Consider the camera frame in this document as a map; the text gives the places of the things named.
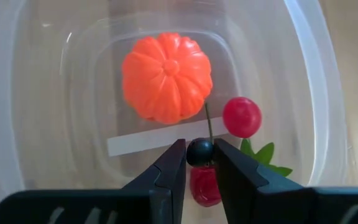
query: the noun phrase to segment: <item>pumpkin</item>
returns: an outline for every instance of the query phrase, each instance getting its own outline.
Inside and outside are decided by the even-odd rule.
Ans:
[[[122,64],[124,99],[142,118],[175,124],[211,93],[211,64],[197,42],[176,33],[145,37]]]

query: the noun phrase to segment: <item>plastic tub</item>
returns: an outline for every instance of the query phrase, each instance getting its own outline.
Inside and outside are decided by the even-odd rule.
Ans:
[[[333,47],[318,1],[0,0],[0,201],[25,189],[118,188],[177,138],[208,135],[205,113],[144,121],[122,99],[121,62],[146,35],[195,39],[212,64],[217,136],[233,96],[259,104],[255,149],[304,185],[342,185],[346,124]],[[188,190],[184,223],[224,223],[222,205]]]

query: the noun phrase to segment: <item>red cherry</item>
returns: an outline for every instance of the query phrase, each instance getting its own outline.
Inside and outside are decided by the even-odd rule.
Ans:
[[[223,123],[232,135],[249,138],[260,128],[262,113],[252,100],[235,97],[224,106]]]
[[[215,168],[194,167],[190,171],[190,191],[194,200],[203,207],[211,207],[222,201],[216,182]]]

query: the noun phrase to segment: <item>wire stem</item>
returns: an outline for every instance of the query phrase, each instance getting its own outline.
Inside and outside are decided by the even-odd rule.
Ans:
[[[212,134],[211,118],[209,116],[208,103],[205,103],[205,113],[206,113],[206,119],[208,121],[209,140],[213,144],[214,143],[214,138],[213,138],[213,134]]]

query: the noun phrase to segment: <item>white paper strip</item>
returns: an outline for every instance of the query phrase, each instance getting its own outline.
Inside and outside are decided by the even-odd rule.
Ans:
[[[227,133],[222,117],[211,119],[211,126],[214,136]],[[193,123],[178,124],[166,128],[109,138],[108,152],[109,156],[119,156],[156,147],[169,146],[177,139],[190,141],[194,138],[207,137],[209,137],[208,122],[205,119]]]

